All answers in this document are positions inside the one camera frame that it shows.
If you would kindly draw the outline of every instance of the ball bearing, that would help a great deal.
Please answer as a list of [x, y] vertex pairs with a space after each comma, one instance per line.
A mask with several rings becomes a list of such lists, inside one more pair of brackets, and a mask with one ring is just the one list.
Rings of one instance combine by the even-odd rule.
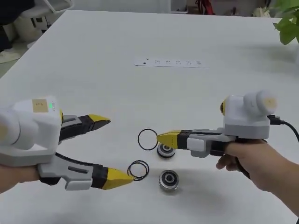
[[157, 147], [157, 153], [161, 158], [169, 159], [174, 156], [176, 150], [160, 143]]
[[165, 170], [159, 176], [159, 185], [164, 191], [175, 191], [178, 188], [178, 182], [178, 174], [173, 170]]

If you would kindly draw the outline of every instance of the black rubber seal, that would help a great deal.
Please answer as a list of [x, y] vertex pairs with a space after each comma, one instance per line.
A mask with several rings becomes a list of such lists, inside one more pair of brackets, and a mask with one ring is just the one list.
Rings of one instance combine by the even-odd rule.
[[[136, 176], [136, 175], [132, 174], [131, 168], [135, 164], [140, 164], [140, 165], [142, 165], [145, 168], [145, 174], [144, 175], [142, 175], [142, 176]], [[133, 177], [134, 181], [141, 181], [141, 180], [143, 180], [149, 174], [149, 172], [150, 172], [149, 165], [145, 161], [142, 161], [142, 160], [136, 160], [136, 161], [132, 162], [131, 165], [127, 169], [127, 174], [129, 176]]]
[[[166, 175], [167, 175], [167, 174], [170, 174], [171, 176], [173, 176], [173, 181], [172, 181], [171, 183], [168, 183], [168, 182], [166, 181]], [[164, 174], [162, 175], [162, 182], [163, 182], [163, 184], [165, 184], [165, 185], [167, 185], [167, 186], [169, 186], [169, 187], [172, 187], [172, 186], [174, 186], [174, 185], [177, 184], [178, 179], [177, 179], [177, 176], [176, 176], [173, 172], [168, 171], [168, 172], [166, 172], [166, 173], [164, 173]]]
[[155, 133], [156, 137], [158, 137], [158, 134], [157, 134], [157, 132], [155, 132], [153, 129], [150, 129], [150, 128], [145, 128], [145, 129], [143, 129], [142, 131], [140, 131], [139, 134], [138, 134], [137, 141], [138, 141], [139, 146], [140, 146], [143, 150], [146, 150], [146, 151], [153, 150], [154, 148], [157, 147], [157, 145], [158, 145], [158, 140], [157, 140], [157, 142], [156, 142], [156, 144], [155, 144], [155, 146], [154, 146], [153, 148], [144, 148], [144, 147], [140, 144], [139, 138], [140, 138], [141, 133], [144, 132], [144, 131], [152, 131], [153, 133]]

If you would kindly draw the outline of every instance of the white table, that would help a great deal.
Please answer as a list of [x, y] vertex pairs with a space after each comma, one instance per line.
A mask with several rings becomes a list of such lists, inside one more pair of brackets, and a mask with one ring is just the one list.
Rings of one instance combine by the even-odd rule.
[[[229, 94], [268, 89], [278, 95], [277, 115], [299, 127], [297, 45], [283, 46], [272, 19], [170, 14], [66, 12], [0, 80], [1, 105], [53, 94], [64, 114], [109, 117], [111, 124], [65, 141], [59, 152], [126, 170], [137, 159], [150, 166], [141, 182], [109, 191], [65, 191], [20, 184], [0, 195], [2, 224], [251, 224], [295, 223], [273, 195], [240, 173], [218, 171], [218, 158], [177, 151], [170, 161], [137, 144], [147, 127], [222, 126], [219, 106]], [[200, 59], [209, 69], [136, 67], [136, 57]], [[148, 136], [147, 144], [155, 140]], [[287, 127], [269, 142], [299, 162]], [[174, 169], [180, 191], [160, 191], [159, 174]]]

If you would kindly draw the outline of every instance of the green plant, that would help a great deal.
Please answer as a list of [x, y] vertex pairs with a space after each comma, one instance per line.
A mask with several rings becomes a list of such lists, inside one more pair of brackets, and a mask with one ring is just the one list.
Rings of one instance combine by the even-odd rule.
[[273, 24], [280, 42], [287, 45], [296, 38], [299, 43], [299, 0], [277, 0], [275, 8], [283, 13], [279, 23]]

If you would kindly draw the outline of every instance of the wrist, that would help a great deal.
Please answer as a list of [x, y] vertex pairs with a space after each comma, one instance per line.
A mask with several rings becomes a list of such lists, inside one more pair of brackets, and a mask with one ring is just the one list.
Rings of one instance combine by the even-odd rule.
[[273, 176], [270, 192], [279, 197], [286, 191], [297, 191], [299, 187], [299, 165], [285, 160]]

